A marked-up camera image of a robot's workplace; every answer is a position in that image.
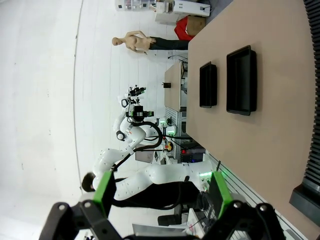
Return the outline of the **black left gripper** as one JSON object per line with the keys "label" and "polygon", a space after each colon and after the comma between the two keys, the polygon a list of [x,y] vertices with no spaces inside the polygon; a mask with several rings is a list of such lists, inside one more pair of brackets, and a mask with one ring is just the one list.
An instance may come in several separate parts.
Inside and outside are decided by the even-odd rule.
{"label": "black left gripper", "polygon": [[133,107],[132,112],[127,111],[125,113],[126,117],[133,117],[133,118],[146,118],[146,117],[154,117],[155,112],[154,111],[144,111],[144,108],[142,105],[135,105]]}

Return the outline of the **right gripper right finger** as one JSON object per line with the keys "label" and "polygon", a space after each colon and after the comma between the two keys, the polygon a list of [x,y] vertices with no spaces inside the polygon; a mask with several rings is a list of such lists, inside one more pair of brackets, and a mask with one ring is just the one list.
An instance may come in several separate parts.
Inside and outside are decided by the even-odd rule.
{"label": "right gripper right finger", "polygon": [[251,240],[284,240],[286,237],[274,207],[266,202],[255,207],[234,199],[219,171],[211,175],[209,198],[217,220],[208,228],[204,240],[229,240],[235,231]]}

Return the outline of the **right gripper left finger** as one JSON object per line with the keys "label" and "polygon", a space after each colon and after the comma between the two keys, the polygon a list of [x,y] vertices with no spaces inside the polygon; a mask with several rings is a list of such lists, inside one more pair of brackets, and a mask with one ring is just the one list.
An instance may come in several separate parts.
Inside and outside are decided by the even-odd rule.
{"label": "right gripper left finger", "polygon": [[114,173],[102,176],[97,190],[85,194],[76,205],[55,203],[40,233],[41,240],[74,240],[81,230],[90,230],[96,240],[121,240],[108,220],[116,192]]}

